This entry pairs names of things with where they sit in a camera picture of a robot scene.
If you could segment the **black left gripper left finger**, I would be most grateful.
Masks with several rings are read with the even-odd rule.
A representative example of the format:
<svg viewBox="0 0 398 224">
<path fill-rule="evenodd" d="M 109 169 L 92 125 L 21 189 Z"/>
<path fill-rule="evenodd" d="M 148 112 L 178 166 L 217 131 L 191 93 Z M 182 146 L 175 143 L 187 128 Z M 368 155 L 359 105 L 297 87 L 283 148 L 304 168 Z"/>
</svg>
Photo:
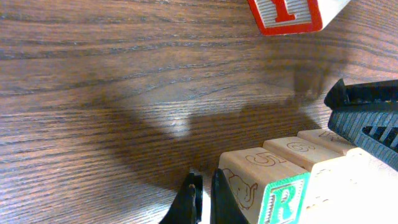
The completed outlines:
<svg viewBox="0 0 398 224">
<path fill-rule="evenodd" d="M 203 205 L 203 177 L 189 173 L 160 224 L 198 224 Z"/>
</svg>

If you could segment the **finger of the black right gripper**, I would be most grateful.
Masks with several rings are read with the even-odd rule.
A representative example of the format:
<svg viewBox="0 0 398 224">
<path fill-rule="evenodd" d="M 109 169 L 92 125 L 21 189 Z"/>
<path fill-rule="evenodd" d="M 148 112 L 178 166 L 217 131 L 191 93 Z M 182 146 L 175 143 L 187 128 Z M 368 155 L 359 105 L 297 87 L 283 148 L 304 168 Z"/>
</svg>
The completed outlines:
<svg viewBox="0 0 398 224">
<path fill-rule="evenodd" d="M 376 103 L 397 103 L 397 80 L 346 85 L 341 78 L 324 99 L 324 104 L 332 110 Z"/>
<path fill-rule="evenodd" d="M 328 128 L 397 170 L 397 108 L 334 110 Z"/>
</svg>

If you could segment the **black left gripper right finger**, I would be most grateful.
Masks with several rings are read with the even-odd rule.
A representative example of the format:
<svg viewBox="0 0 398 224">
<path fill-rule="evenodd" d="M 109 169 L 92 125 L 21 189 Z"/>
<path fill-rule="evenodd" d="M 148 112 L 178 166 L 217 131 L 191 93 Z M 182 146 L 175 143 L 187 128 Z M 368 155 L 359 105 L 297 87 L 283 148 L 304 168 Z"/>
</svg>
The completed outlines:
<svg viewBox="0 0 398 224">
<path fill-rule="evenodd" d="M 238 207 L 221 169 L 215 170 L 211 182 L 211 224 L 248 224 Z"/>
</svg>

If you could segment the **green R block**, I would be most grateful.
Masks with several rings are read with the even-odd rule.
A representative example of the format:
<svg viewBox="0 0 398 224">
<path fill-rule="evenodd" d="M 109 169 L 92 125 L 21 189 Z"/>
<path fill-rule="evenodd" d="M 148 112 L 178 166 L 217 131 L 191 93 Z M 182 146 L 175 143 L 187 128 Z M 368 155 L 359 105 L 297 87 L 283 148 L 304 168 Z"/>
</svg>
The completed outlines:
<svg viewBox="0 0 398 224">
<path fill-rule="evenodd" d="M 299 222 L 309 171 L 261 147 L 224 152 L 218 168 L 249 223 Z"/>
</svg>

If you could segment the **yellow S block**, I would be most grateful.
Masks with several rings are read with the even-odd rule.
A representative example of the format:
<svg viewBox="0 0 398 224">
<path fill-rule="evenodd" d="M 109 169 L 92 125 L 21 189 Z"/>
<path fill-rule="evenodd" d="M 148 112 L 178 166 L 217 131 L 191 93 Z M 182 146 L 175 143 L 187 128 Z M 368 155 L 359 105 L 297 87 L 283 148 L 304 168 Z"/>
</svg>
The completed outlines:
<svg viewBox="0 0 398 224">
<path fill-rule="evenodd" d="M 345 199 L 349 182 L 341 173 L 346 156 L 298 137 L 264 141 L 263 148 L 311 172 L 307 210 L 325 209 Z"/>
</svg>

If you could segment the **red Y block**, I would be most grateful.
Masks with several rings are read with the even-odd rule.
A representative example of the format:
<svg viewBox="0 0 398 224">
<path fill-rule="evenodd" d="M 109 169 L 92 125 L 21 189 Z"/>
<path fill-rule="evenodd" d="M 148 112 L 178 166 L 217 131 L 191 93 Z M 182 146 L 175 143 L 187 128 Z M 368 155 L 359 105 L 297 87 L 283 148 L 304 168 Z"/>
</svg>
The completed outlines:
<svg viewBox="0 0 398 224">
<path fill-rule="evenodd" d="M 248 0 L 261 34 L 287 35 L 323 30 L 351 0 Z"/>
</svg>

